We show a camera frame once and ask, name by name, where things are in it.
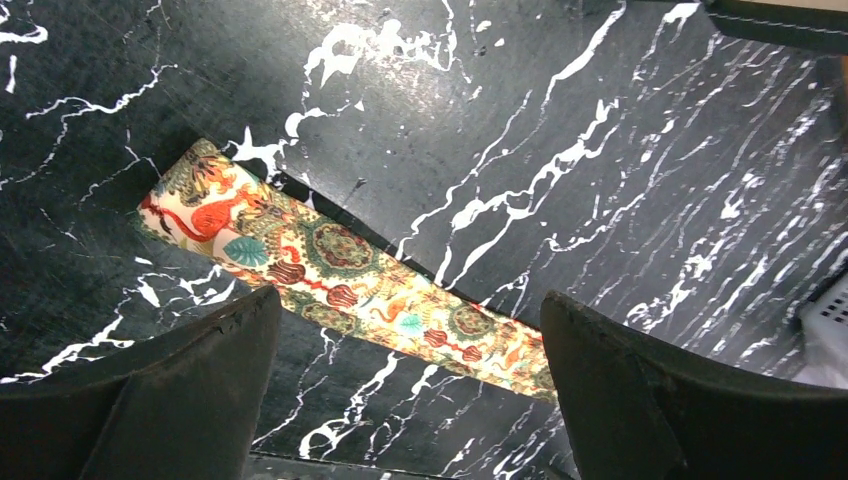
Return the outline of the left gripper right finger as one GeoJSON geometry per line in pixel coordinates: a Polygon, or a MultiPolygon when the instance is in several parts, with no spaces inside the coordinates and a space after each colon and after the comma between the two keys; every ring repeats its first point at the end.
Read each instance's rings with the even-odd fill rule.
{"type": "Polygon", "coordinates": [[[551,291],[545,354],[583,479],[843,479],[847,393],[736,368],[551,291]]]}

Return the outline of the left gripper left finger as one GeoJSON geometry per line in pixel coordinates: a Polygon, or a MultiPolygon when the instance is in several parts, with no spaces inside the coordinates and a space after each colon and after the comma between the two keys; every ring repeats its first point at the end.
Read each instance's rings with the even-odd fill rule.
{"type": "Polygon", "coordinates": [[[260,288],[158,337],[1,390],[5,479],[237,479],[278,348],[260,288]]]}

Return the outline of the colourful floral patterned tie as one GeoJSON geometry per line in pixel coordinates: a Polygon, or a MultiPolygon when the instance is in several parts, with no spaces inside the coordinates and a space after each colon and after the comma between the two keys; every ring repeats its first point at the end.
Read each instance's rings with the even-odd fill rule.
{"type": "Polygon", "coordinates": [[[213,259],[321,327],[536,400],[556,389],[539,331],[452,294],[195,142],[138,207],[149,235],[213,259]]]}

